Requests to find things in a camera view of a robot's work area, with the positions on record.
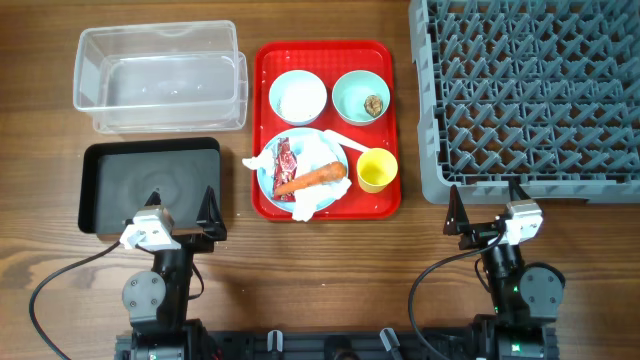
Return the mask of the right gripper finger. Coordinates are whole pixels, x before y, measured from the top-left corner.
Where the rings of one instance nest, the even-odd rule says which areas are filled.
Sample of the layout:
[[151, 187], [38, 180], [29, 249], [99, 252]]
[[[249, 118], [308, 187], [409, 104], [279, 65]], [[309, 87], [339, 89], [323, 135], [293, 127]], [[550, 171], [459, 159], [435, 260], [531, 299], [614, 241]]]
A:
[[449, 205], [444, 235], [461, 235], [470, 232], [470, 223], [456, 185], [450, 187]]
[[515, 178], [511, 178], [508, 181], [508, 192], [511, 202], [530, 199], [530, 196], [523, 190]]

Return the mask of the red snack wrapper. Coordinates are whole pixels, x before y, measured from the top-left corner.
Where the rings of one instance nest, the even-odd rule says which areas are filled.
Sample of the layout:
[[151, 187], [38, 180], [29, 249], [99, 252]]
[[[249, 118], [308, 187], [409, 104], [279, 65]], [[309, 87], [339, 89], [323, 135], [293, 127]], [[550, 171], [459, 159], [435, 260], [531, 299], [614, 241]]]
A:
[[290, 139], [283, 137], [278, 139], [275, 157], [275, 170], [273, 175], [273, 199], [283, 202], [294, 202], [293, 192], [276, 194], [276, 190], [295, 178], [297, 170], [296, 155], [291, 150]]

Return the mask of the yellow plastic cup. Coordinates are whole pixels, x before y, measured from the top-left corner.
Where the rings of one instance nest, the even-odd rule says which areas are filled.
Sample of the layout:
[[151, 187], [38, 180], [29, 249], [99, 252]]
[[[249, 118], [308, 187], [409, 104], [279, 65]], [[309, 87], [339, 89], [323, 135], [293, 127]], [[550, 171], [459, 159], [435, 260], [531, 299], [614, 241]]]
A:
[[390, 151], [371, 148], [357, 160], [359, 186], [367, 193], [379, 193], [395, 179], [398, 169], [397, 159]]

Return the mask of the orange carrot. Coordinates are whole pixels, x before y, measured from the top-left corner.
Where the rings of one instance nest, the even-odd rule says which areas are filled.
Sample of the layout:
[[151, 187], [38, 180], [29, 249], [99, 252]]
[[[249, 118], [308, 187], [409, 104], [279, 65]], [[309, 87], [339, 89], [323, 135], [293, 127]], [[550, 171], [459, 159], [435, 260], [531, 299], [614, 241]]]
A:
[[329, 163], [317, 170], [303, 174], [274, 190], [274, 196], [284, 196], [295, 191], [324, 183], [339, 181], [347, 175], [347, 168], [339, 161]]

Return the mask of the brown walnut shell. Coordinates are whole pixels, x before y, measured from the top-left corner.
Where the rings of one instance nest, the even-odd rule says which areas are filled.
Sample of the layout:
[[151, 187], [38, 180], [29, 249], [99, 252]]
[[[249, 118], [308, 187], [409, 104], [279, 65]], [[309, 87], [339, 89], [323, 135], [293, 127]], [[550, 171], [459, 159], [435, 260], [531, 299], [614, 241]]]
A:
[[377, 95], [369, 95], [365, 99], [364, 109], [368, 115], [373, 118], [377, 118], [383, 113], [384, 102], [382, 98]]

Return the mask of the white plastic spoon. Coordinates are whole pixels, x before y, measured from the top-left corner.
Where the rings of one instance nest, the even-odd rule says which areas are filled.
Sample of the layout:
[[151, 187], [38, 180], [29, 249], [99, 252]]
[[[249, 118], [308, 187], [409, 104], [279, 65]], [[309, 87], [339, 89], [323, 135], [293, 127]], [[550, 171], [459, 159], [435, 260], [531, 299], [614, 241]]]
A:
[[365, 153], [365, 152], [370, 150], [369, 147], [366, 147], [366, 146], [364, 146], [364, 145], [362, 145], [362, 144], [360, 144], [360, 143], [358, 143], [358, 142], [356, 142], [356, 141], [354, 141], [354, 140], [352, 140], [352, 139], [350, 139], [350, 138], [348, 138], [348, 137], [346, 137], [344, 135], [341, 135], [341, 134], [339, 134], [339, 133], [337, 133], [337, 132], [335, 132], [333, 130], [325, 130], [324, 131], [324, 135], [327, 138], [332, 139], [333, 141], [339, 143], [342, 146], [345, 146], [345, 147], [360, 151], [362, 153]]

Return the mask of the white rice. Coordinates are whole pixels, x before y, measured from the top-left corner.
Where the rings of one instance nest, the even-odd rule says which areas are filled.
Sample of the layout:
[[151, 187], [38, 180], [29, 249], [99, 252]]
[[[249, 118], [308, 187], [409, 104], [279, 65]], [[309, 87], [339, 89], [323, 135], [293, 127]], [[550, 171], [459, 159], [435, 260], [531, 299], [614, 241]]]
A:
[[284, 90], [278, 104], [280, 115], [291, 122], [304, 122], [318, 113], [320, 104], [311, 88], [292, 86]]

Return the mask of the light blue bowl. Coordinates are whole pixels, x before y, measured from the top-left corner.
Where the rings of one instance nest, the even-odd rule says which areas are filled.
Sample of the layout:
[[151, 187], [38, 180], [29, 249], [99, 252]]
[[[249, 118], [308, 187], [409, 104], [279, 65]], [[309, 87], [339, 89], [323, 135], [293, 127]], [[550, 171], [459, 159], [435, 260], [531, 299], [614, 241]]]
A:
[[268, 94], [272, 110], [292, 126], [314, 122], [323, 112], [327, 99], [323, 81], [306, 70], [291, 70], [279, 75]]

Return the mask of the mint green bowl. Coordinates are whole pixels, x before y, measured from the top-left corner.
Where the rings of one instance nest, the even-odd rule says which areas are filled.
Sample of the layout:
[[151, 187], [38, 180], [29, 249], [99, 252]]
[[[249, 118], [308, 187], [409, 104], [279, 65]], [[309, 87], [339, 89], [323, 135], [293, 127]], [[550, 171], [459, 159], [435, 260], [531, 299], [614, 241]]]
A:
[[[384, 102], [383, 113], [377, 118], [368, 115], [364, 109], [365, 99], [369, 95], [377, 95]], [[337, 80], [332, 90], [332, 102], [345, 122], [355, 126], [366, 126], [385, 114], [391, 104], [391, 92], [379, 75], [366, 70], [354, 70]]]

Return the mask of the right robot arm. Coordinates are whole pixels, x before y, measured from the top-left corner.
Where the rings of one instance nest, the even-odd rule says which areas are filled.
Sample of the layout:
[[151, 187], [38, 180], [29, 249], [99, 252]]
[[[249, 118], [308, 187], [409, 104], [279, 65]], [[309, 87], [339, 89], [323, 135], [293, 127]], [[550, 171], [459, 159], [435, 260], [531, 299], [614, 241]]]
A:
[[491, 222], [473, 224], [461, 195], [450, 189], [443, 233], [458, 235], [461, 250], [478, 250], [492, 315], [477, 315], [465, 331], [464, 359], [558, 360], [555, 329], [566, 279], [542, 262], [526, 263], [520, 245], [541, 229], [543, 211], [517, 182], [509, 182], [510, 201]]

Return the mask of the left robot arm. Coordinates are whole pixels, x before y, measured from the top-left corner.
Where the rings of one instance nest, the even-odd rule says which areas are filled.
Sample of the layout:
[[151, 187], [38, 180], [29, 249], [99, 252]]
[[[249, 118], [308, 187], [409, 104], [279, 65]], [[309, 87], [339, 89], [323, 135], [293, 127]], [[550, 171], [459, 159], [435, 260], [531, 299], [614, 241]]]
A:
[[116, 360], [220, 359], [222, 350], [203, 323], [188, 320], [191, 278], [200, 272], [196, 254], [211, 253], [227, 239], [215, 191], [207, 187], [196, 217], [198, 231], [173, 233], [174, 220], [153, 192], [145, 206], [126, 222], [120, 243], [153, 256], [149, 271], [131, 276], [122, 291], [132, 335], [116, 342]]

